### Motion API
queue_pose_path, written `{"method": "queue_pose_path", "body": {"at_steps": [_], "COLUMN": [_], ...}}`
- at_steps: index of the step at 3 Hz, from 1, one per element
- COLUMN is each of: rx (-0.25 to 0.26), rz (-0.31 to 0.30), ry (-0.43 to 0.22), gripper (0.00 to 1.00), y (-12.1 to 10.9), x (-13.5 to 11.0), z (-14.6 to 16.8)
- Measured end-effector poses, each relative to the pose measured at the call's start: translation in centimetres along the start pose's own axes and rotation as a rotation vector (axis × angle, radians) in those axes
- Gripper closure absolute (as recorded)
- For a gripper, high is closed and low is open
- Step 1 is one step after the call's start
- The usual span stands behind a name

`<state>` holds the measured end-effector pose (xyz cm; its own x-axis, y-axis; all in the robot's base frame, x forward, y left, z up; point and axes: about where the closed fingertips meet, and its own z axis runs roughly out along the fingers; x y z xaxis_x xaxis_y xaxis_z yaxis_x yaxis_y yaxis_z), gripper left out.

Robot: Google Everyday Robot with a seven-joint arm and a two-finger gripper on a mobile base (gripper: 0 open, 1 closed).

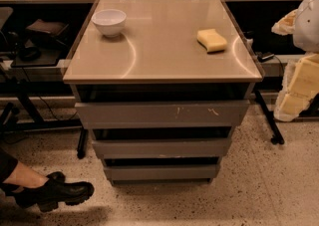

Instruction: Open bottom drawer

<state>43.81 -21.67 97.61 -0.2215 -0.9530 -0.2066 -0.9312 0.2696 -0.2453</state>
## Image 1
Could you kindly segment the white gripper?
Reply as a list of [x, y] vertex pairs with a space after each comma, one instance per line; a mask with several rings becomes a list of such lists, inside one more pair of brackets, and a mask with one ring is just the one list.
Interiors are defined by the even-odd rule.
[[[271, 31], [277, 35], [291, 35], [295, 30], [297, 10], [292, 10], [278, 22]], [[309, 108], [310, 102], [319, 93], [319, 54], [308, 54], [297, 64], [288, 86], [288, 94], [278, 94], [274, 117], [280, 121], [293, 121]]]

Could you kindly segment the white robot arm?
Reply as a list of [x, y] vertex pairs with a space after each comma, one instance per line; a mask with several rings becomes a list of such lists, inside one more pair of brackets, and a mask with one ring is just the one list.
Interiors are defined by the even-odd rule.
[[305, 52], [297, 62], [289, 62], [284, 70], [274, 116], [292, 121], [307, 110], [319, 94], [319, 0], [303, 0], [273, 25], [277, 35], [291, 35], [293, 45]]

